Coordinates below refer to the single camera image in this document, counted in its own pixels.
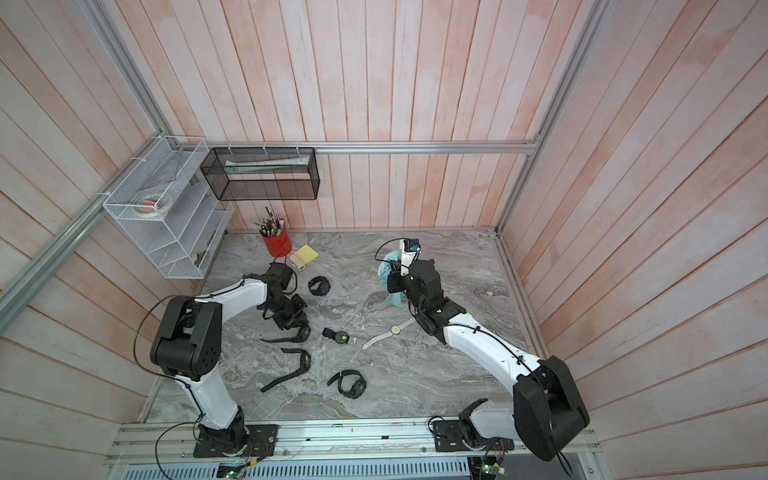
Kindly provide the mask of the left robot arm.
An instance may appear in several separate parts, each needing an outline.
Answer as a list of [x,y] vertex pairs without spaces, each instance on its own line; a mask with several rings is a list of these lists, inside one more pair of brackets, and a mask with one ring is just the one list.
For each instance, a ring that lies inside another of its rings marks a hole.
[[198,408],[200,435],[230,442],[245,442],[242,408],[230,396],[221,377],[223,325],[249,310],[268,313],[280,329],[306,321],[305,303],[290,290],[297,285],[295,271],[273,263],[264,274],[246,274],[235,284],[201,296],[173,296],[168,300],[150,349],[150,361],[186,390]]

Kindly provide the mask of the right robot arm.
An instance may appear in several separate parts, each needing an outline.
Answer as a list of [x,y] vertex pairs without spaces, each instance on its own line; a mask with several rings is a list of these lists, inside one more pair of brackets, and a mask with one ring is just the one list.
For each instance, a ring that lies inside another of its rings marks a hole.
[[509,392],[508,402],[480,399],[460,415],[468,436],[510,439],[516,434],[536,457],[551,461],[590,423],[568,366],[541,359],[502,339],[444,295],[432,260],[404,265],[388,260],[390,293],[407,298],[416,323],[489,372]]

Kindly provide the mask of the yellow sticky note pad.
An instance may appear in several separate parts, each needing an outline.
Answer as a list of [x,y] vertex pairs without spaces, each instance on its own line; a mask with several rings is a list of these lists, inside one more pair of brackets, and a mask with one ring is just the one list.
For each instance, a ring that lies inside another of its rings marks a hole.
[[292,259],[302,265],[307,265],[319,256],[309,245],[304,245],[292,254]]

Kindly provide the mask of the red pen holder cup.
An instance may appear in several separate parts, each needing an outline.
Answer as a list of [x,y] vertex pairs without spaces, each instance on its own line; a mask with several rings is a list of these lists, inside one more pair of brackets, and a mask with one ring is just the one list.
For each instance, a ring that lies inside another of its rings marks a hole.
[[274,236],[262,236],[269,255],[273,258],[287,257],[292,253],[293,245],[285,229],[275,232]]

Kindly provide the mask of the tape roll on shelf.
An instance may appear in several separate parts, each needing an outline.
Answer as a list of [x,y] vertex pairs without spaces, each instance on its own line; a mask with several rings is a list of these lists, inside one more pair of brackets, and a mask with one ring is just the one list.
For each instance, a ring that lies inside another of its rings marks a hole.
[[152,192],[142,196],[130,207],[137,218],[163,216],[172,206],[173,196],[163,192]]

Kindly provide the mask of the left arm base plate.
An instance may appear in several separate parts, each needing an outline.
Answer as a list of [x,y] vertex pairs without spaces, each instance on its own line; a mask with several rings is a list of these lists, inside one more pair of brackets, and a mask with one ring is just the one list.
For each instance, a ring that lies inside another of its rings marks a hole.
[[200,426],[194,458],[272,456],[279,426],[277,424],[232,425],[213,430]]

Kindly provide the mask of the black mesh wall basket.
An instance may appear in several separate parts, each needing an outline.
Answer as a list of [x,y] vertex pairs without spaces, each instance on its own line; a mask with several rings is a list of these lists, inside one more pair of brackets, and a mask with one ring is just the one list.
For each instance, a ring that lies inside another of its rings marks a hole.
[[216,147],[201,171],[223,201],[314,200],[321,184],[315,151],[304,147]]

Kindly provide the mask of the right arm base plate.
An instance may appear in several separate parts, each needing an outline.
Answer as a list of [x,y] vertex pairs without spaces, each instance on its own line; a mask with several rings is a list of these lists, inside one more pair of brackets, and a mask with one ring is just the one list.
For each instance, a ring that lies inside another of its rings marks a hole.
[[433,416],[427,421],[438,452],[513,451],[514,441],[501,437],[482,437],[468,420],[446,420]]

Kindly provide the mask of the aluminium front rail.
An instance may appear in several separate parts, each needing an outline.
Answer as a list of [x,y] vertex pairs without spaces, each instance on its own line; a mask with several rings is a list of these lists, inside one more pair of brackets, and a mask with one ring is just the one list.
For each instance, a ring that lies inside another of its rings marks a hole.
[[[270,459],[330,460],[480,455],[459,442],[453,451],[436,449],[427,419],[347,419],[278,421]],[[122,426],[106,454],[107,465],[195,462],[190,425],[137,423]]]

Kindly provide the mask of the aluminium wall frame rail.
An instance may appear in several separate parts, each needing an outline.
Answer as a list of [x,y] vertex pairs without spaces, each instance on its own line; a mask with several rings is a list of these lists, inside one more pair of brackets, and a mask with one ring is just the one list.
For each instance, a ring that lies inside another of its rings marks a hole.
[[150,140],[313,145],[294,228],[486,227],[591,1],[5,1],[1,289]]

